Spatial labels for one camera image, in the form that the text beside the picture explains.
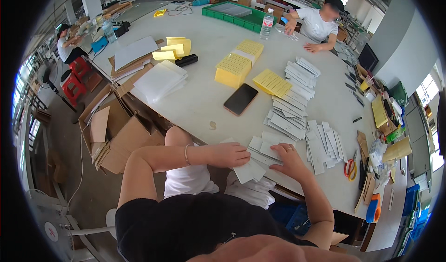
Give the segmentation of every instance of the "monitor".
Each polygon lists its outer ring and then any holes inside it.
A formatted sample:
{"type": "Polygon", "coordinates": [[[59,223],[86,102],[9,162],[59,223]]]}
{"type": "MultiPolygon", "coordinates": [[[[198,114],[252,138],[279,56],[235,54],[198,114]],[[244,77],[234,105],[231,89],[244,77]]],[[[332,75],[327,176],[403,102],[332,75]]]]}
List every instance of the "monitor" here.
{"type": "Polygon", "coordinates": [[[371,50],[371,47],[369,46],[368,43],[365,44],[364,49],[362,50],[358,59],[360,61],[361,66],[365,70],[369,71],[372,71],[375,68],[376,64],[378,63],[378,58],[376,57],[375,53],[373,53],[373,51],[371,50]]]}

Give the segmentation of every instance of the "black cap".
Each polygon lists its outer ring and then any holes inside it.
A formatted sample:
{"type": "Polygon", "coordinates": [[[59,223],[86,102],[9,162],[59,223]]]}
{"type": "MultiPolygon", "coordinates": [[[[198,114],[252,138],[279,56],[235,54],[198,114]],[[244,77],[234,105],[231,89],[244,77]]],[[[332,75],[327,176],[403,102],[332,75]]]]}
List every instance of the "black cap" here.
{"type": "Polygon", "coordinates": [[[69,25],[67,25],[67,24],[62,24],[62,25],[60,26],[60,28],[59,28],[58,33],[60,34],[60,33],[63,32],[64,30],[67,30],[67,29],[69,29],[69,28],[70,28],[69,25]]]}
{"type": "Polygon", "coordinates": [[[339,11],[340,13],[344,12],[344,4],[341,0],[325,0],[324,4],[329,3],[333,9],[339,11]]]}

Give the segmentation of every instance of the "hand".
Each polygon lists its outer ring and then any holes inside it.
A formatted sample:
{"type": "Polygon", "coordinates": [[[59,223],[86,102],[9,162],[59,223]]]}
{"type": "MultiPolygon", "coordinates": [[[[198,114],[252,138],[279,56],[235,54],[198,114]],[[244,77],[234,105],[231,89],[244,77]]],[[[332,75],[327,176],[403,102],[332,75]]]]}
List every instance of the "hand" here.
{"type": "Polygon", "coordinates": [[[307,52],[310,53],[317,53],[321,50],[321,45],[320,44],[311,44],[311,43],[306,43],[304,45],[304,49],[307,50],[307,52]]]}
{"type": "Polygon", "coordinates": [[[285,24],[285,34],[292,34],[297,24],[298,23],[295,19],[289,20],[288,23],[285,24]]]}
{"type": "Polygon", "coordinates": [[[271,146],[271,149],[280,155],[283,166],[273,164],[269,167],[270,169],[282,172],[298,182],[304,181],[311,174],[292,144],[280,143],[271,146]]]}
{"type": "Polygon", "coordinates": [[[219,168],[242,166],[249,161],[251,156],[251,153],[246,151],[247,148],[238,142],[204,147],[208,156],[207,164],[219,168]]]}

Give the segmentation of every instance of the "plastic cup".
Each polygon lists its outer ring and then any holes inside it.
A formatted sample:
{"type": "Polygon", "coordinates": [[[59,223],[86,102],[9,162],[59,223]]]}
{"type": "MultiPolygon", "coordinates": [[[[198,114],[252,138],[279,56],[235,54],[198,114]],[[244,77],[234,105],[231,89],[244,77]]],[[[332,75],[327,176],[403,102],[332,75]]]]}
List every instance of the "plastic cup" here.
{"type": "Polygon", "coordinates": [[[371,80],[371,78],[369,76],[367,76],[365,78],[365,80],[362,82],[360,89],[365,92],[365,90],[368,89],[369,86],[373,85],[373,81],[371,80]]]}

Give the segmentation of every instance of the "blue electrical device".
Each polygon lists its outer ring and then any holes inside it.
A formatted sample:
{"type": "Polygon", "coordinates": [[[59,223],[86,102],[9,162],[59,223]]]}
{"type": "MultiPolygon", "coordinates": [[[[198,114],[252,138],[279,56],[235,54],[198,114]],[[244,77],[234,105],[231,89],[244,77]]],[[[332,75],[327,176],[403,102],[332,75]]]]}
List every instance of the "blue electrical device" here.
{"type": "Polygon", "coordinates": [[[105,47],[108,44],[108,40],[105,36],[101,37],[98,41],[93,42],[91,44],[93,52],[97,53],[101,51],[103,47],[105,47]]]}

